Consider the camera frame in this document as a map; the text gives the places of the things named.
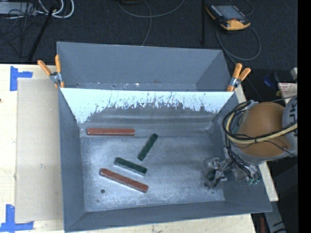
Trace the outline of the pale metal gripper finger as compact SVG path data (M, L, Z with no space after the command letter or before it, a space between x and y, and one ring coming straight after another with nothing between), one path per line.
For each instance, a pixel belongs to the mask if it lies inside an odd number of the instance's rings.
M206 177L209 188L216 188L220 183L227 181L225 173L215 169L208 171Z
M205 170L222 170L219 157L207 158L205 160Z

